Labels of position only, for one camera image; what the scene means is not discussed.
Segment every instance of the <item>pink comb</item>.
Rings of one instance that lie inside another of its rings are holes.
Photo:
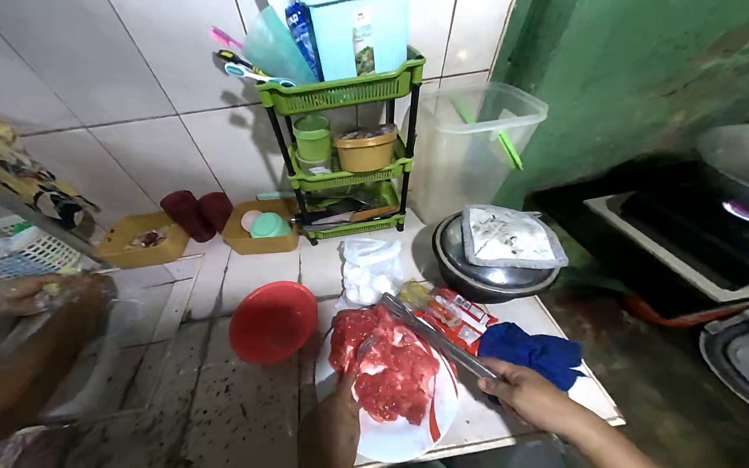
[[[222,31],[218,27],[213,26],[210,28],[210,37],[218,42],[221,42],[225,46],[227,46],[228,44],[233,44],[236,48],[241,49],[241,42],[236,41],[234,38],[230,37],[229,34]]]

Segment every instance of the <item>white plastic basket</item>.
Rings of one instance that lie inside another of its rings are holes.
[[[0,239],[13,237],[16,226],[23,222],[16,215],[0,218]],[[0,251],[0,281],[60,271],[80,258],[80,252],[38,227],[20,232],[13,240],[6,251]]]

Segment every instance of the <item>white plate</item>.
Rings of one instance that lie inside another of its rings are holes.
[[[333,328],[329,330],[323,346],[319,348],[316,360],[314,384],[319,401],[333,393],[337,385],[337,372],[329,363],[332,333]],[[440,365],[438,374],[433,377],[432,404],[423,415],[420,426],[411,424],[403,416],[394,421],[377,422],[365,409],[360,408],[360,443],[357,447],[359,454],[375,462],[406,462],[427,452],[447,433],[459,409],[459,391],[452,366],[434,348],[432,353]],[[430,422],[431,408],[434,408],[433,422]],[[436,426],[438,436],[433,437]]]

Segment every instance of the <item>green wall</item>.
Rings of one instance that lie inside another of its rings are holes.
[[[749,0],[517,0],[492,81],[549,106],[497,203],[749,122]]]

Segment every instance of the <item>green handle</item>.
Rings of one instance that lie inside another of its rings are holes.
[[[461,115],[461,118],[464,121],[464,123],[476,122],[476,119],[473,118],[472,114],[467,112],[467,109],[465,109],[461,105],[461,102],[457,101],[454,97],[451,97],[449,101],[452,102],[453,107],[455,108],[455,111]],[[502,145],[502,149],[505,150],[505,153],[507,153],[508,156],[510,156],[510,160],[513,162],[513,165],[519,171],[522,171],[522,160],[519,159],[519,153],[516,152],[516,147],[514,146],[514,143],[510,141],[510,136],[508,135],[507,132],[505,132],[505,130],[499,131],[498,142],[500,145]]]

